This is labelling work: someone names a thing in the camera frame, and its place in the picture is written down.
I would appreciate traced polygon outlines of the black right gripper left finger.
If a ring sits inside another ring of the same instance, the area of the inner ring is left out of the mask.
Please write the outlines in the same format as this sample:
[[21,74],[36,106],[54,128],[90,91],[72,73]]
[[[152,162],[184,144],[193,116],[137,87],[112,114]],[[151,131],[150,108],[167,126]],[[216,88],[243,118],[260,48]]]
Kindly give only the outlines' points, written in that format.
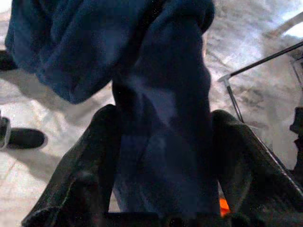
[[23,227],[100,227],[109,210],[121,146],[116,106],[99,109],[62,157]]

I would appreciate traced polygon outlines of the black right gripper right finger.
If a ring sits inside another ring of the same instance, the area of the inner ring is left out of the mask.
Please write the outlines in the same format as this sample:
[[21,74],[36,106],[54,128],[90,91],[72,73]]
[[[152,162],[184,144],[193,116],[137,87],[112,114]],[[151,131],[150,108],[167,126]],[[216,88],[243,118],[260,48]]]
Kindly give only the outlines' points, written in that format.
[[212,112],[215,167],[230,211],[253,227],[301,227],[303,185],[257,134],[224,110]]

